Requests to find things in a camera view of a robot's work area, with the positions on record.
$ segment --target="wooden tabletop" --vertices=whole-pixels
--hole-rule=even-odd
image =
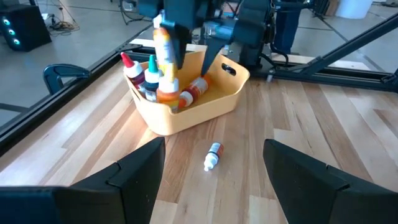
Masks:
[[[156,137],[122,69],[121,63],[109,69],[3,155],[0,184],[70,185]],[[398,191],[397,111],[394,93],[250,80],[234,111],[166,137],[151,223],[286,223],[262,159],[265,138]],[[224,144],[224,155],[205,172],[214,141]]]

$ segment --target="red cap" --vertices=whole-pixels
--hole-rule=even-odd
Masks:
[[[126,66],[127,68],[131,68],[134,66],[134,62],[128,55],[126,55],[126,53],[122,52],[120,56],[122,56],[124,66]]]

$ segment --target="plastic bottle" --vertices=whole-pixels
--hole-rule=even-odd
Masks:
[[[215,165],[217,165],[220,157],[223,155],[224,152],[224,146],[219,143],[219,142],[214,142],[211,147],[209,152],[206,155],[205,162],[203,163],[205,165],[205,171],[209,171],[214,168]]]
[[[149,56],[148,69],[145,70],[145,97],[147,100],[156,102],[156,90],[159,87],[160,73],[157,69],[155,55]]]
[[[154,30],[155,51],[159,68],[166,73],[165,67],[174,63],[174,54],[170,35],[163,27]]]
[[[166,66],[166,73],[159,78],[159,88],[156,91],[157,102],[169,105],[173,113],[178,112],[180,93],[178,91],[178,78],[175,77],[175,66]]]
[[[123,72],[130,79],[132,84],[140,91],[143,95],[145,95],[144,81],[145,75],[144,70],[142,69],[139,62],[133,62],[130,57],[122,52],[120,54],[122,56],[124,69]]]
[[[180,94],[180,102],[178,103],[178,108],[184,108],[195,102],[210,85],[210,78],[205,75],[203,78],[198,77],[189,84],[185,89],[182,90]]]

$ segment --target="person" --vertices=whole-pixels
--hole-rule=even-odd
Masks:
[[[297,0],[283,0],[283,2],[297,2]],[[290,54],[299,26],[301,10],[282,7],[279,11],[275,21],[274,47],[285,54]]]

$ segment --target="white bottle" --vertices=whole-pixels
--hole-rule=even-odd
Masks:
[[[205,165],[205,171],[209,171],[214,168],[215,165],[217,165],[221,155],[223,154],[224,151],[224,146],[219,143],[219,142],[214,142],[211,147],[209,152],[206,155],[205,162],[203,163]]]

